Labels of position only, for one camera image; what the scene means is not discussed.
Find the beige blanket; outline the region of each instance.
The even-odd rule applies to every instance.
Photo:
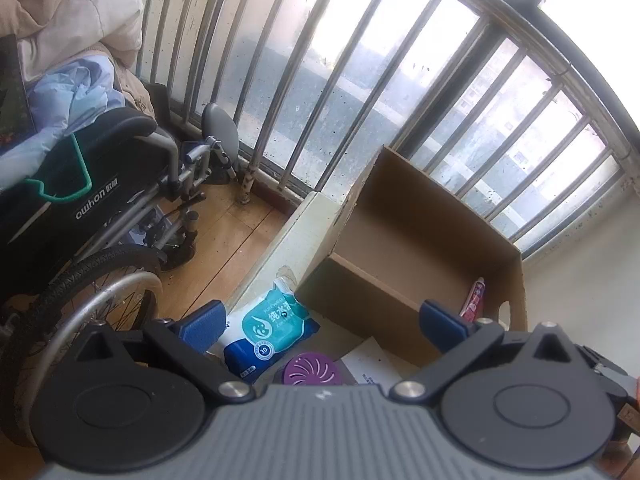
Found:
[[[108,56],[116,87],[153,116],[148,92],[128,70],[142,47],[142,13],[142,0],[0,0],[0,37],[18,37],[26,83],[79,55]]]

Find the wheelchair wheel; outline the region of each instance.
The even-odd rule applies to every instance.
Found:
[[[0,430],[14,444],[33,445],[22,427],[20,412],[30,371],[37,364],[39,354],[78,306],[104,286],[137,270],[159,275],[158,253],[133,244],[99,251],[61,274],[24,313],[0,356]],[[104,319],[114,330],[135,330],[153,317],[154,294],[132,288],[123,293],[121,301],[105,304],[98,316],[87,319],[80,330],[65,341],[51,368],[91,320]]]

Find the purple container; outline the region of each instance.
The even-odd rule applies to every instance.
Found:
[[[305,352],[294,357],[284,367],[282,384],[331,386],[332,384],[342,384],[342,378],[334,362],[326,355]]]

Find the blue package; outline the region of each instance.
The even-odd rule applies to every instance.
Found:
[[[248,383],[320,326],[281,278],[273,288],[226,317],[226,330],[212,348],[229,371]]]

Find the green hanger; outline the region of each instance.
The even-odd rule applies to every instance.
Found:
[[[78,145],[78,140],[76,139],[76,134],[71,134],[71,141],[74,144],[74,149],[76,150],[76,156],[78,157],[78,163],[80,164],[80,168],[82,169],[82,176],[84,176],[84,187],[80,191],[76,191],[67,196],[51,196],[44,192],[44,182],[41,180],[37,180],[36,178],[27,178],[27,182],[32,182],[38,186],[38,195],[42,197],[44,200],[53,203],[66,203],[73,202],[77,200],[82,195],[91,191],[92,182],[91,177],[89,176],[89,171],[86,168],[86,164],[84,163],[84,158],[82,157],[82,152],[80,151],[80,146]]]

